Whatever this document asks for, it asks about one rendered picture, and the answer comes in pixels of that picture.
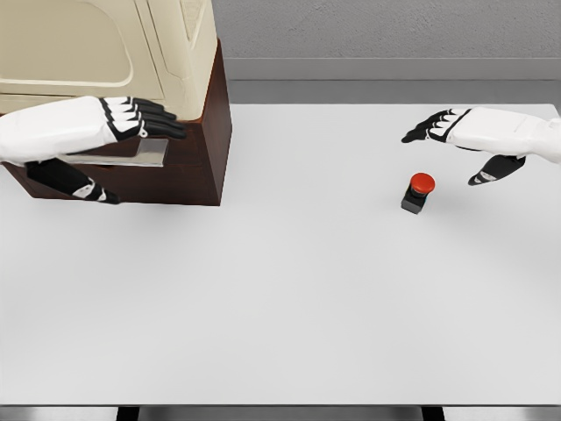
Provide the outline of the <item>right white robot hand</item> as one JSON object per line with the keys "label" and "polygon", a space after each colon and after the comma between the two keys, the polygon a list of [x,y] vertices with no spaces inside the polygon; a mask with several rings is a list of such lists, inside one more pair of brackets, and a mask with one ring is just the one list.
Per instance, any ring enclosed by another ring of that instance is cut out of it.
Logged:
{"label": "right white robot hand", "polygon": [[435,140],[460,149],[492,155],[468,184],[499,181],[522,168],[531,152],[540,119],[528,114],[485,107],[448,109],[426,118],[401,140]]}

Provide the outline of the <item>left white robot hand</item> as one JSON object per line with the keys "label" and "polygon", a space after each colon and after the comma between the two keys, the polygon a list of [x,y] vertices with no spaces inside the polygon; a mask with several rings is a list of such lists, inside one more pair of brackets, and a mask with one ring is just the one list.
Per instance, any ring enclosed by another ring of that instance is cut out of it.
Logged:
{"label": "left white robot hand", "polygon": [[186,129],[161,104],[133,96],[81,96],[17,113],[16,162],[26,175],[50,189],[84,201],[119,204],[113,192],[62,161],[134,137],[184,139]]}

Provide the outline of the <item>dark brown drawer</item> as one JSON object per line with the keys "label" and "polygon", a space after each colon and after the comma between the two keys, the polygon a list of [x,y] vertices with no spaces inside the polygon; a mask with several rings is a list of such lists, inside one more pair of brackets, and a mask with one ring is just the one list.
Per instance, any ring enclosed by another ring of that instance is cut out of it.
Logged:
{"label": "dark brown drawer", "polygon": [[131,158],[140,139],[130,139],[88,152],[99,165],[78,164],[107,190],[128,203],[219,205],[221,203],[231,125],[189,123],[185,139],[170,139],[161,167],[122,166],[111,156]]}

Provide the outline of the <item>beige cabinet with brown base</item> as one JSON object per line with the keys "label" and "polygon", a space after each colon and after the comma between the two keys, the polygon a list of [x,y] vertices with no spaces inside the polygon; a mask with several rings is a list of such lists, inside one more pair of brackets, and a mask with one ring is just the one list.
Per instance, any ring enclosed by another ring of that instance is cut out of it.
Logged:
{"label": "beige cabinet with brown base", "polygon": [[[0,0],[0,116],[75,96],[153,101],[186,137],[189,123],[232,131],[211,0]],[[109,163],[161,167],[170,139],[139,139]],[[91,151],[67,162],[99,165]]]}

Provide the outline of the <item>red button switch, black base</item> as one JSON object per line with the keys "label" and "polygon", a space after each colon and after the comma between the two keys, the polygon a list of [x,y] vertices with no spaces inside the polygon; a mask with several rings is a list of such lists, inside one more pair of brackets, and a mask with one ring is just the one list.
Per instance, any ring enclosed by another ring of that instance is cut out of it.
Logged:
{"label": "red button switch, black base", "polygon": [[435,179],[425,173],[414,174],[409,181],[408,188],[401,200],[401,207],[405,211],[418,214],[424,207],[427,196],[436,187]]}

